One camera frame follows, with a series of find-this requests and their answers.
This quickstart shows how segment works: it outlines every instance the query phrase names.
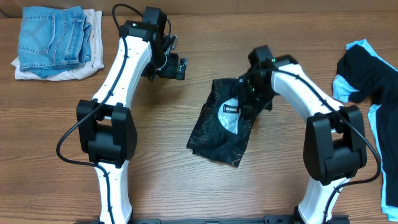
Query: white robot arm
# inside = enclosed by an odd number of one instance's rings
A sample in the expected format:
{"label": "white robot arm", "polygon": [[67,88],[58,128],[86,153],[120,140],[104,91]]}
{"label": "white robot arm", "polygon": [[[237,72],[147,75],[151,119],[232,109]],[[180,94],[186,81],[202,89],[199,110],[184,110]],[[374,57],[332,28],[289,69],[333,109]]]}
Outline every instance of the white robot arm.
{"label": "white robot arm", "polygon": [[[98,114],[79,126],[81,148],[89,154],[90,161],[99,166],[95,170],[102,208],[99,220],[94,223],[132,222],[127,168],[136,148],[137,132],[129,109],[140,77],[153,80],[158,75],[162,78],[185,79],[187,61],[181,58],[178,63],[178,55],[170,53],[176,47],[177,36],[163,34],[166,20],[166,15],[160,9],[147,7],[142,22],[126,21],[119,33],[125,35],[127,47],[123,38],[120,38],[118,53],[103,85],[91,101],[81,100],[76,109],[80,121],[106,99],[121,71],[113,94],[104,102]],[[102,119],[110,119],[112,126],[96,122]],[[103,170],[108,174],[109,186]]]}
{"label": "white robot arm", "polygon": [[[290,72],[296,75],[300,75],[301,78],[311,84],[314,89],[322,96],[323,99],[327,100],[335,110],[339,111],[343,105],[338,101],[330,98],[326,93],[321,91],[319,87],[312,82],[309,77],[304,74],[302,67],[299,64],[288,64],[279,67],[279,70]],[[286,75],[281,72],[273,72],[271,78],[272,89],[283,96],[300,115],[300,117],[307,121],[308,117],[314,116],[317,113],[328,114],[331,111],[322,104],[317,96],[306,86],[303,82],[296,79],[293,76]],[[298,212],[302,217],[305,224],[320,224],[323,220],[323,211],[326,207],[326,203],[331,195],[332,191],[337,185],[348,182],[349,179],[346,177],[332,181],[328,185],[323,185],[320,181],[314,180],[310,177],[307,191],[305,192],[304,199],[298,205]],[[331,211],[337,201],[340,193],[337,193],[328,209],[328,215],[326,220],[331,219]]]}
{"label": "white robot arm", "polygon": [[[295,208],[293,219],[300,224],[321,224],[326,216],[326,221],[333,223],[331,211],[342,188],[331,199],[325,214],[328,200],[337,186],[349,182],[357,170],[366,165],[366,149],[364,142],[344,126],[330,108],[364,135],[360,110],[356,106],[346,108],[330,98],[289,55],[274,58],[269,48],[263,46],[253,50],[249,61],[251,68],[245,78],[249,85],[246,89],[256,91],[251,95],[247,94],[250,91],[246,91],[245,96],[258,101],[259,97],[272,100],[274,95],[281,95],[307,124],[303,158],[311,177],[304,199]],[[335,132],[343,133],[343,138],[333,141],[331,134]],[[348,217],[341,220],[339,223],[349,223]]]}

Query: wooden table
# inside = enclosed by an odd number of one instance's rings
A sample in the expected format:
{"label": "wooden table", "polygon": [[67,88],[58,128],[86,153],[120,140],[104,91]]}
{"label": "wooden table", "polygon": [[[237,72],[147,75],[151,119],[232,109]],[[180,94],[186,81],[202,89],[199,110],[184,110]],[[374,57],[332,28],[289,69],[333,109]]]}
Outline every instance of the wooden table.
{"label": "wooden table", "polygon": [[[120,17],[126,19],[137,17]],[[305,125],[281,97],[253,127],[239,168],[192,155],[187,149],[215,78],[247,70],[248,53],[267,44],[274,55],[291,54],[307,75],[331,95],[336,63],[345,44],[367,38],[376,52],[398,67],[397,12],[325,12],[171,16],[177,52],[188,58],[183,82],[142,79],[133,98],[138,132],[129,166],[129,197],[135,218],[233,218],[290,214],[304,196],[309,175],[302,159]],[[118,47],[111,17],[103,18],[105,68],[84,80],[17,81],[20,19],[0,19],[0,223],[73,223],[100,214],[94,169],[62,162],[55,146],[76,122],[80,99],[90,100],[106,78]],[[363,112],[366,135],[369,103]],[[62,145],[69,158],[88,160],[77,132]],[[375,161],[355,179],[373,175]],[[352,223],[387,223],[381,213],[382,179],[347,187],[334,214]]]}

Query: light blue shirt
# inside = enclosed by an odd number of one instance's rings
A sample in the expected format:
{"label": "light blue shirt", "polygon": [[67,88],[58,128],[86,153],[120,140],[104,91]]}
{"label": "light blue shirt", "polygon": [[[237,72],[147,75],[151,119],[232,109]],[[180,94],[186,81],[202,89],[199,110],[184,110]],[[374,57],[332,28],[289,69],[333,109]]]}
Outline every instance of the light blue shirt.
{"label": "light blue shirt", "polygon": [[[367,42],[366,39],[355,41],[353,43],[347,44],[346,49],[350,49],[354,45],[360,45],[362,46],[366,51],[370,53],[370,55],[377,57],[379,60],[384,62],[386,65],[390,66],[393,68],[395,71],[398,71],[396,68],[388,64],[385,60],[380,58],[377,53],[373,50],[373,48],[370,46],[370,44]],[[344,103],[348,102],[348,97],[349,94],[358,91],[354,87],[348,84],[348,82],[341,76],[337,75],[335,80],[333,81],[333,97],[336,100],[342,101]],[[368,113],[368,118],[369,122],[371,125],[372,133],[373,136],[376,140],[376,147],[379,152],[380,158],[382,159],[382,154],[380,150],[380,145],[379,145],[379,138],[377,136],[377,126],[376,126],[376,111],[379,109],[380,105],[372,105],[369,109]],[[398,222],[398,208],[386,205],[386,173],[383,170],[383,164],[381,162],[381,172],[383,175],[383,185],[382,185],[382,191],[381,191],[381,210],[384,214],[387,215],[389,221],[394,221]]]}

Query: denim jeans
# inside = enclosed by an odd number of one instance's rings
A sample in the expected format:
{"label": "denim jeans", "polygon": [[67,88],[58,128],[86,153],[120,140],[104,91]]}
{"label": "denim jeans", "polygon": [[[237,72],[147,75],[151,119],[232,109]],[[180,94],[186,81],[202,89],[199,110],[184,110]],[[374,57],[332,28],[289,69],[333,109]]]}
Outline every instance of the denim jeans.
{"label": "denim jeans", "polygon": [[90,61],[90,32],[81,7],[24,7],[17,50],[20,71],[45,78]]}

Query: jeans pocket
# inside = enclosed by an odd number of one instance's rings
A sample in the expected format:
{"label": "jeans pocket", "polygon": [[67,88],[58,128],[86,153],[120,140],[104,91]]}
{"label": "jeans pocket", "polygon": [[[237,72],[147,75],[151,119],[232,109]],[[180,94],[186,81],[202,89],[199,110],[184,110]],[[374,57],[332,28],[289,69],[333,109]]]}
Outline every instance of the jeans pocket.
{"label": "jeans pocket", "polygon": [[18,48],[47,54],[55,35],[55,15],[24,17]]}
{"label": "jeans pocket", "polygon": [[72,24],[72,28],[67,47],[67,60],[78,61],[84,38],[83,25],[85,23],[85,17],[79,18],[75,15],[70,22]]}

